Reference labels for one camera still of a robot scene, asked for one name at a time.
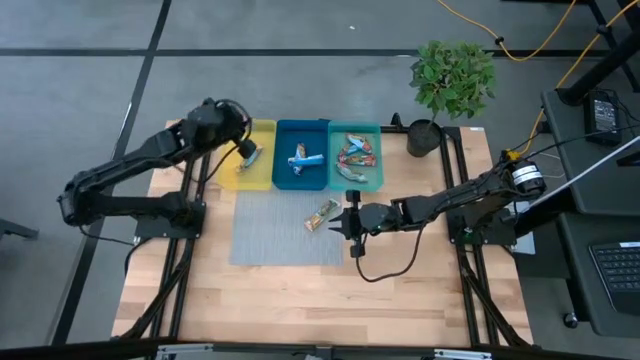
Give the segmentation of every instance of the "gray floor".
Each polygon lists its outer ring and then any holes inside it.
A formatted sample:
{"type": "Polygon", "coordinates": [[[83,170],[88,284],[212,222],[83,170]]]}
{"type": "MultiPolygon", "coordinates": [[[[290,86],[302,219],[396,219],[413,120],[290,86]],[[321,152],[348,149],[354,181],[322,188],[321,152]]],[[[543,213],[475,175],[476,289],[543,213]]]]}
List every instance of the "gray floor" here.
{"type": "MultiPolygon", "coordinates": [[[[541,43],[565,9],[498,0],[448,3],[520,49],[541,43]]],[[[600,4],[607,18],[615,14],[614,2],[600,4]]],[[[160,0],[3,0],[0,48],[146,48],[160,5],[160,0]]],[[[578,7],[550,48],[582,49],[594,28],[588,9],[578,7]]],[[[628,28],[620,22],[615,32],[622,35],[628,28]]],[[[414,48],[430,39],[475,41],[488,48],[493,43],[435,1],[174,0],[160,48],[385,49],[414,48]]],[[[606,48],[603,41],[598,46],[606,48]]],[[[572,61],[495,62],[497,99],[489,102],[483,116],[458,123],[484,126],[494,158],[527,137],[539,111],[540,92],[553,88],[572,61]]],[[[429,113],[413,102],[414,90],[408,86],[410,63],[387,57],[156,58],[129,150],[207,96],[236,99],[255,116],[273,119],[324,117],[382,124],[396,111],[407,122],[425,118],[429,113]]],[[[0,241],[0,348],[47,341],[81,239],[61,221],[55,198],[75,172],[111,155],[141,64],[138,57],[0,57],[0,166],[5,169],[0,176],[0,217],[41,231],[35,242],[14,237],[0,241]]],[[[585,61],[576,76],[592,65],[585,61]]],[[[618,73],[607,79],[607,86],[629,90],[618,73]]],[[[440,121],[448,124],[445,118],[440,121]]],[[[551,141],[541,136],[534,147],[551,141]]],[[[547,175],[562,174],[553,158],[541,157],[538,163],[547,175]]],[[[143,195],[149,179],[140,176],[116,192],[143,195]]],[[[555,187],[562,180],[548,182],[555,187]]],[[[132,233],[133,223],[127,219],[107,221],[103,232],[121,239],[132,233]]],[[[99,245],[70,341],[108,338],[125,252],[116,244],[99,245]]],[[[541,346],[627,358],[640,352],[640,341],[597,337],[588,324],[564,328],[559,315],[570,305],[562,283],[523,279],[522,284],[534,339],[541,346]]]]}

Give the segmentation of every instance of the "wooden table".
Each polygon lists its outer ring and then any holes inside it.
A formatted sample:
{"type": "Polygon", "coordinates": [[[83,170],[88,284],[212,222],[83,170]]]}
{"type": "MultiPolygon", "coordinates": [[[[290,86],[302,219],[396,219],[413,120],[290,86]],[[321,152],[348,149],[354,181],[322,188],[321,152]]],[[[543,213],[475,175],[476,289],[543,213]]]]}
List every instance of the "wooden table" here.
{"type": "MultiPolygon", "coordinates": [[[[473,178],[491,167],[487,140],[481,128],[462,128],[461,134],[469,177],[473,178]]],[[[439,152],[434,150],[424,158],[413,158],[406,152],[406,135],[383,134],[385,184],[377,193],[363,194],[363,202],[388,203],[392,198],[429,195],[445,189],[439,152]]],[[[454,178],[458,181],[451,144],[450,153],[454,178]]],[[[179,189],[181,179],[182,174],[174,169],[156,170],[149,196],[179,189]]],[[[351,242],[347,241],[341,267],[230,265],[236,193],[213,182],[207,186],[206,223],[195,246],[180,339],[469,345],[460,275],[455,249],[448,241],[445,216],[425,228],[417,260],[407,274],[369,284],[358,276],[349,257],[351,242]]],[[[390,233],[371,238],[367,255],[361,261],[365,274],[377,276],[404,268],[411,257],[415,236],[416,233],[390,233]]],[[[156,295],[167,243],[167,239],[154,239],[133,256],[114,335],[128,330],[156,295]]],[[[531,341],[513,259],[497,246],[485,246],[484,257],[492,298],[520,336],[531,341]]],[[[482,307],[477,299],[475,308],[481,339],[487,341],[482,307]]],[[[168,333],[172,309],[170,298],[161,335],[168,333]]]]}

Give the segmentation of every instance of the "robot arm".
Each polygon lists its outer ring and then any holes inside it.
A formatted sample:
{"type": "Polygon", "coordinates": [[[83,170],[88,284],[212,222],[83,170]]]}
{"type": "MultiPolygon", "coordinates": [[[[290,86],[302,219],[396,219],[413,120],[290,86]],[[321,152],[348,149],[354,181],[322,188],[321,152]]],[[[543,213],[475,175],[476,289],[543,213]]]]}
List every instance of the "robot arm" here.
{"type": "Polygon", "coordinates": [[[545,189],[535,163],[503,157],[476,179],[431,196],[394,199],[391,205],[372,203],[358,209],[359,193],[348,191],[347,200],[352,206],[331,220],[341,222],[341,227],[332,230],[359,242],[365,234],[375,236],[381,232],[419,230],[443,212],[458,208],[464,210],[466,227],[477,228],[488,224],[494,214],[510,202],[536,199],[545,189]]]}
{"type": "Polygon", "coordinates": [[[190,206],[179,192],[147,198],[111,197],[102,191],[147,170],[197,159],[228,141],[235,142],[240,154],[248,158],[256,148],[251,140],[242,139],[249,122],[249,116],[236,102],[205,99],[186,119],[151,136],[122,159],[75,175],[57,199],[64,221],[82,226],[104,216],[149,215],[177,224],[188,222],[190,206]]]}

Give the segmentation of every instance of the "plastic bin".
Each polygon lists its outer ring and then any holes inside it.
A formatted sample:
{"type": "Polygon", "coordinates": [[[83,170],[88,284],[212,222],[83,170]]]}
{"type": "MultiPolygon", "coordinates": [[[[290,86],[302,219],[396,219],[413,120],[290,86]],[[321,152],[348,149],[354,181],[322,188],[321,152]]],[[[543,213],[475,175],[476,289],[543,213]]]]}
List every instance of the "plastic bin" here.
{"type": "Polygon", "coordinates": [[[360,190],[376,192],[384,184],[382,167],[382,141],[380,140],[380,125],[374,123],[346,122],[333,120],[329,123],[329,187],[332,190],[360,190]],[[338,153],[348,143],[346,134],[365,136],[373,148],[376,156],[376,166],[349,165],[354,171],[367,177],[366,183],[347,180],[338,172],[336,162],[338,153]]]}
{"type": "MultiPolygon", "coordinates": [[[[234,151],[225,160],[217,174],[220,186],[229,190],[269,190],[271,189],[271,172],[273,171],[273,154],[276,141],[276,122],[268,119],[253,119],[251,140],[262,146],[260,157],[250,168],[238,173],[238,165],[242,156],[234,151]]],[[[219,154],[225,154],[234,146],[233,142],[225,144],[219,154]]]]}
{"type": "Polygon", "coordinates": [[[281,190],[322,190],[327,186],[327,128],[329,120],[280,120],[276,130],[273,160],[273,184],[281,190]],[[307,156],[322,154],[323,165],[309,166],[301,175],[293,173],[288,159],[296,154],[298,143],[305,145],[307,156]]]}

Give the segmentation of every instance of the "gray mat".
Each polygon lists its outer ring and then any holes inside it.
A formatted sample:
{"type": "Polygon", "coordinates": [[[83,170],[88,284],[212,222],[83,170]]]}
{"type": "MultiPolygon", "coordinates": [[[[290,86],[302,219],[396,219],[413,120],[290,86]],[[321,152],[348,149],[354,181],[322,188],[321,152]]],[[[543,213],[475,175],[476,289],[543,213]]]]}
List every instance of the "gray mat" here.
{"type": "MultiPolygon", "coordinates": [[[[232,265],[342,265],[344,238],[322,223],[314,232],[304,219],[339,192],[238,192],[233,217],[232,265]]],[[[342,209],[334,210],[331,217],[342,209]]]]}

